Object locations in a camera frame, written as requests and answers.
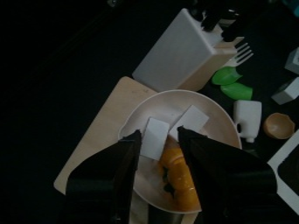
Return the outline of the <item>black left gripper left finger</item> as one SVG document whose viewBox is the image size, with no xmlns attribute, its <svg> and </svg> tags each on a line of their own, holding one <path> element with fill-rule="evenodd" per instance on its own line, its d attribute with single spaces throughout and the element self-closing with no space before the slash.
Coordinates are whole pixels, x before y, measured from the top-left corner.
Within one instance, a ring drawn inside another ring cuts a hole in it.
<svg viewBox="0 0 299 224">
<path fill-rule="evenodd" d="M 70 172 L 64 224 L 128 224 L 138 157 L 158 159 L 169 124 L 150 118 Z"/>
</svg>

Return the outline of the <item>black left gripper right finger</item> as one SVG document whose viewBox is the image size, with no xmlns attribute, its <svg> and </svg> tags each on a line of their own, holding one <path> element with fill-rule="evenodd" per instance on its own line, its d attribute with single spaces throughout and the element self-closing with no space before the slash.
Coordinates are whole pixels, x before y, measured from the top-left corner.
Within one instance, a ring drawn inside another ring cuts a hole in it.
<svg viewBox="0 0 299 224">
<path fill-rule="evenodd" d="M 176 130 L 200 200 L 194 224 L 299 224 L 299 200 L 276 167 L 184 124 Z"/>
</svg>

